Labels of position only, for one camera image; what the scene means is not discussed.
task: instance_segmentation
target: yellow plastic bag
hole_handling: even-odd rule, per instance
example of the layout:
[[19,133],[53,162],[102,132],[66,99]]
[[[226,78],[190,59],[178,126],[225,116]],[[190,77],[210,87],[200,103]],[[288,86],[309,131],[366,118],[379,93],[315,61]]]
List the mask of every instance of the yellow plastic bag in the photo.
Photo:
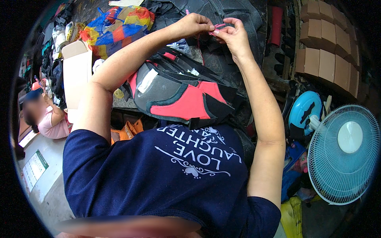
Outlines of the yellow plastic bag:
[[294,196],[280,206],[282,217],[280,222],[287,238],[303,238],[302,236],[302,201]]

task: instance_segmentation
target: seated woman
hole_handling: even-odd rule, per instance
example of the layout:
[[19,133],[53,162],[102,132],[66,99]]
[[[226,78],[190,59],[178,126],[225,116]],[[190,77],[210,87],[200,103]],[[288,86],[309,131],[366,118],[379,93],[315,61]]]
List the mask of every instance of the seated woman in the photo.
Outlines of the seated woman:
[[40,132],[47,138],[60,139],[67,137],[71,131],[67,114],[53,104],[45,90],[43,94],[38,91],[27,93],[22,111],[25,122],[32,126],[34,133]]
[[[235,27],[215,30],[208,18],[191,13],[117,51],[94,73],[63,154],[65,195],[76,217],[170,216],[201,225],[177,238],[274,237],[281,217],[283,118],[242,22],[224,22]],[[170,125],[111,146],[112,93],[160,48],[213,30],[229,47],[250,100],[258,134],[251,168],[227,125],[192,131]]]

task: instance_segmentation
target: mesh bag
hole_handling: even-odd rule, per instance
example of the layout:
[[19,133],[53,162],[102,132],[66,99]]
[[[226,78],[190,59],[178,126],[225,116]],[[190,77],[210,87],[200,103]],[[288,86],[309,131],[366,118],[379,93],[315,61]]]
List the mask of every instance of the mesh bag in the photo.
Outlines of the mesh bag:
[[[93,54],[107,59],[116,51],[126,45],[148,34],[154,24],[155,15],[147,8],[140,6],[127,6],[130,12],[125,19],[118,19],[116,16],[122,11],[123,7],[113,7],[106,13],[100,8],[98,11],[101,16],[90,22],[81,32],[81,37],[89,45]],[[122,25],[113,31],[107,28],[118,19]]]

